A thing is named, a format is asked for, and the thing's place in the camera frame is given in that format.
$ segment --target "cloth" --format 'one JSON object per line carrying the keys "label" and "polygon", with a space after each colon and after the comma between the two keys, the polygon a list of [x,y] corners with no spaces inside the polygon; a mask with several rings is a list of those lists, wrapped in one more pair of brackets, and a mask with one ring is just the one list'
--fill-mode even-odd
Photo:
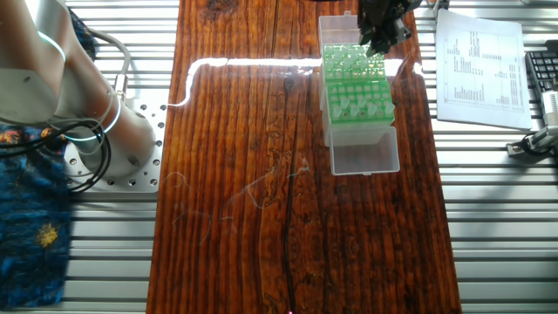
{"label": "cloth", "polygon": [[[95,59],[94,38],[73,12],[71,19],[79,42]],[[0,144],[49,131],[0,125]],[[0,160],[0,311],[56,304],[63,296],[71,230],[65,143],[59,137],[37,151]]]}

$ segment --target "wooden table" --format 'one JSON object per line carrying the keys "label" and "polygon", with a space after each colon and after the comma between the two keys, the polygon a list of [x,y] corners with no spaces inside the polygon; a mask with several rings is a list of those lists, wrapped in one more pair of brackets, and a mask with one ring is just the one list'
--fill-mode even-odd
{"label": "wooden table", "polygon": [[461,313],[413,15],[398,173],[332,176],[319,68],[284,65],[356,5],[180,2],[147,313]]}

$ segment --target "black keyboard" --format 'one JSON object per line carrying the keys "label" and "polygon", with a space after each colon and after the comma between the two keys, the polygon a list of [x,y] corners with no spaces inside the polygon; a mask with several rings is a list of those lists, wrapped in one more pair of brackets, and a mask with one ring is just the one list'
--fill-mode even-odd
{"label": "black keyboard", "polygon": [[527,72],[539,99],[543,92],[552,91],[552,79],[558,77],[558,54],[550,51],[529,52],[525,57]]}

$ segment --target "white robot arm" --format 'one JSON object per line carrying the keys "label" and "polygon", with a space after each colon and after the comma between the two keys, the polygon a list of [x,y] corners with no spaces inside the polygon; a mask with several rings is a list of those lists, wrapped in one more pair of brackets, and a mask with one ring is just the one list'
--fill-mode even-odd
{"label": "white robot arm", "polygon": [[[62,0],[0,1],[0,122],[61,128],[95,119],[112,146],[105,177],[130,174],[150,158],[153,129],[125,105],[81,47]],[[81,127],[66,134],[84,164],[100,163],[99,142]]]}

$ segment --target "paper sheet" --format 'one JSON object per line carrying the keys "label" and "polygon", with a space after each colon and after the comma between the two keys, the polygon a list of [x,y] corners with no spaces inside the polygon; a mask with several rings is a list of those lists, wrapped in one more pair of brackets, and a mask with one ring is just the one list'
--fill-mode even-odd
{"label": "paper sheet", "polygon": [[532,127],[521,25],[440,10],[438,119]]}

